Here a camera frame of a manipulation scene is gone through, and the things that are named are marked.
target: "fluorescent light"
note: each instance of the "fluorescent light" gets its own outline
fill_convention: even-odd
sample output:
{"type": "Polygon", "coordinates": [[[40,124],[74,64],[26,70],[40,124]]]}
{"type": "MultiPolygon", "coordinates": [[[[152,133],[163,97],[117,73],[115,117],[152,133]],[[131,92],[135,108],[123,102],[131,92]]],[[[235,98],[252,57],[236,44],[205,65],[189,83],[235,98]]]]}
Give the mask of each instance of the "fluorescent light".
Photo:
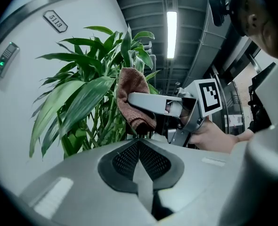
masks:
{"type": "Polygon", "coordinates": [[[177,38],[177,12],[167,12],[167,58],[174,58],[177,38]]]}

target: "metal frame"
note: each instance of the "metal frame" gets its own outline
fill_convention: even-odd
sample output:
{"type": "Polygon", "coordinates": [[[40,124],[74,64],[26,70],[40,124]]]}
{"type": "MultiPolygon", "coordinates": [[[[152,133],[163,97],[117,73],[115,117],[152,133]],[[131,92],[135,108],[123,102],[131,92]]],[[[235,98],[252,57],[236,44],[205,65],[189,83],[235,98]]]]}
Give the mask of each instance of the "metal frame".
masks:
{"type": "Polygon", "coordinates": [[[121,7],[121,10],[127,9],[127,8],[133,8],[136,6],[141,6],[141,5],[147,5],[147,4],[154,4],[154,3],[162,3],[162,0],[152,0],[152,1],[145,1],[145,2],[138,2],[138,3],[133,3],[124,7],[121,7]]]}
{"type": "MultiPolygon", "coordinates": [[[[236,83],[234,81],[232,81],[232,83],[234,85],[235,91],[239,95],[236,83]]],[[[238,98],[238,101],[239,101],[239,107],[240,107],[241,112],[242,112],[243,131],[245,131],[245,115],[244,115],[243,105],[242,105],[242,101],[240,100],[240,98],[238,98]]]]}
{"type": "Polygon", "coordinates": [[[255,69],[255,71],[257,73],[260,73],[262,71],[262,68],[260,67],[260,65],[257,63],[257,61],[255,60],[255,58],[253,58],[253,56],[251,54],[248,54],[248,58],[253,66],[253,68],[255,69]]]}
{"type": "Polygon", "coordinates": [[[190,7],[190,6],[179,6],[179,8],[193,10],[193,11],[200,12],[200,13],[206,13],[206,11],[204,11],[203,9],[194,8],[194,7],[190,7]]]}
{"type": "Polygon", "coordinates": [[[228,106],[227,106],[227,101],[226,101],[226,97],[225,97],[224,88],[222,87],[219,76],[216,72],[214,72],[214,76],[215,76],[215,78],[218,82],[218,85],[220,87],[220,90],[222,91],[222,94],[223,94],[223,99],[224,99],[225,107],[226,107],[226,116],[227,116],[227,119],[226,119],[226,121],[227,121],[227,134],[229,134],[229,113],[228,113],[228,106]]]}
{"type": "Polygon", "coordinates": [[[144,13],[144,14],[140,14],[140,15],[136,15],[136,16],[133,16],[133,17],[126,17],[125,18],[125,21],[130,21],[130,20],[133,20],[133,19],[136,19],[136,18],[141,18],[141,17],[148,17],[148,16],[156,16],[156,15],[162,15],[163,13],[161,12],[156,12],[156,13],[144,13]]]}
{"type": "Polygon", "coordinates": [[[61,0],[32,0],[31,2],[28,2],[17,9],[0,24],[0,44],[3,42],[6,36],[27,17],[58,1],[61,0]]]}
{"type": "Polygon", "coordinates": [[[189,28],[189,29],[198,29],[198,30],[203,30],[202,27],[194,26],[194,25],[188,25],[188,24],[182,24],[181,28],[189,28]]]}
{"type": "Polygon", "coordinates": [[[151,24],[151,25],[145,25],[145,26],[139,26],[139,27],[132,27],[132,31],[135,30],[141,30],[141,29],[147,29],[147,28],[161,28],[164,27],[163,24],[151,24]]]}

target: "potted plant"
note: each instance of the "potted plant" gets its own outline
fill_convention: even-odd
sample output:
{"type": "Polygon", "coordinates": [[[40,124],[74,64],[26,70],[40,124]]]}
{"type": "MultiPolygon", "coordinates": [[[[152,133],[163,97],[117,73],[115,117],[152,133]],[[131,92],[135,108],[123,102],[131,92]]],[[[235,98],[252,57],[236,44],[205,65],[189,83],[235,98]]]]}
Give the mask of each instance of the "potted plant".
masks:
{"type": "MultiPolygon", "coordinates": [[[[42,156],[57,137],[61,140],[64,158],[77,153],[81,148],[90,150],[124,140],[126,137],[126,121],[117,108],[115,96],[119,72],[123,67],[135,67],[140,72],[144,71],[145,65],[153,68],[149,54],[138,39],[154,39],[154,35],[151,32],[139,32],[132,38],[128,28],[122,39],[122,32],[113,32],[105,27],[90,26],[86,29],[104,32],[109,37],[104,43],[98,37],[65,39],[58,44],[68,53],[39,57],[58,59],[68,64],[53,77],[45,79],[42,85],[52,83],[53,89],[35,100],[36,102],[46,98],[33,113],[33,116],[38,115],[31,135],[30,157],[53,118],[41,144],[42,156]],[[63,42],[73,44],[74,51],[67,48],[63,42]],[[83,52],[80,47],[83,45],[90,48],[88,52],[83,52]],[[90,117],[93,120],[92,128],[87,125],[90,117]]],[[[157,72],[149,74],[146,80],[151,79],[157,72]]],[[[152,85],[148,86],[150,93],[158,93],[152,85]]]]}

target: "brown towel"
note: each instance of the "brown towel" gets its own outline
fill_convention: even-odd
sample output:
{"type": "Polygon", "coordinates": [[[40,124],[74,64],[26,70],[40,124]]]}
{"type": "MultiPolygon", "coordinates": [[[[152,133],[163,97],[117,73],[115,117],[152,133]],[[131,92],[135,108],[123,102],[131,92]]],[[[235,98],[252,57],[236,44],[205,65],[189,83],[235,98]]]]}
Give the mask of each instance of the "brown towel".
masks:
{"type": "Polygon", "coordinates": [[[135,68],[122,68],[117,89],[118,108],[135,131],[144,135],[155,130],[155,116],[150,112],[142,112],[128,103],[128,96],[132,92],[149,94],[146,79],[135,68]]]}

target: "room number sign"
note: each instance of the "room number sign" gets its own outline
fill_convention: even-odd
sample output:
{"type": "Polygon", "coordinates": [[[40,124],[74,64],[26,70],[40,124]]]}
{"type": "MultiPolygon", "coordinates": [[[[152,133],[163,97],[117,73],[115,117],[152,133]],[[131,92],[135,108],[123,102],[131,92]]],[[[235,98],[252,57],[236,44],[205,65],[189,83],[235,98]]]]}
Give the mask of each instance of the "room number sign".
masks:
{"type": "Polygon", "coordinates": [[[43,17],[57,32],[65,32],[68,28],[68,25],[64,23],[54,10],[46,11],[43,17]]]}

